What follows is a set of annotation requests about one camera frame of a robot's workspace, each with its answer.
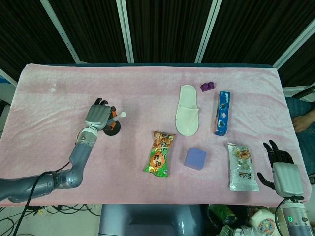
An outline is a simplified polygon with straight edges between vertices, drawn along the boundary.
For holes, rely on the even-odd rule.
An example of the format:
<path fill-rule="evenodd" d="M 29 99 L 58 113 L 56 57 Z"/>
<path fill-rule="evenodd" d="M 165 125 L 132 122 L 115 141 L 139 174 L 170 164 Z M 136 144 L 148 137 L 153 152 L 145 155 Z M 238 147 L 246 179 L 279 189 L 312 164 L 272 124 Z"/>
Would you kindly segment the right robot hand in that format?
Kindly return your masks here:
<path fill-rule="evenodd" d="M 302 183 L 299 167 L 294 163 L 291 155 L 284 150 L 280 150 L 272 140 L 263 143 L 266 149 L 273 181 L 268 181 L 261 172 L 257 173 L 260 182 L 275 190 L 284 199 L 297 202 L 304 199 L 304 186 Z"/>

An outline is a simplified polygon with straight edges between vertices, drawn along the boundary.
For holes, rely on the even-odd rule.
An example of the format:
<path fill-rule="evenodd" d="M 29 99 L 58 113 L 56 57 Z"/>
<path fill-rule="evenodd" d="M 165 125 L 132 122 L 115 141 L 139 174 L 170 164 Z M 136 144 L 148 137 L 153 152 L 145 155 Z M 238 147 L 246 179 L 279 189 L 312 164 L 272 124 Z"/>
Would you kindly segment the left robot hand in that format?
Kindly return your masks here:
<path fill-rule="evenodd" d="M 97 129 L 97 131 L 110 131 L 115 127 L 111 125 L 114 123 L 112 119 L 114 118 L 113 113 L 116 111 L 115 106 L 108 105 L 108 101 L 98 98 L 94 104 L 90 107 L 87 116 L 85 118 L 85 125 L 92 126 Z"/>

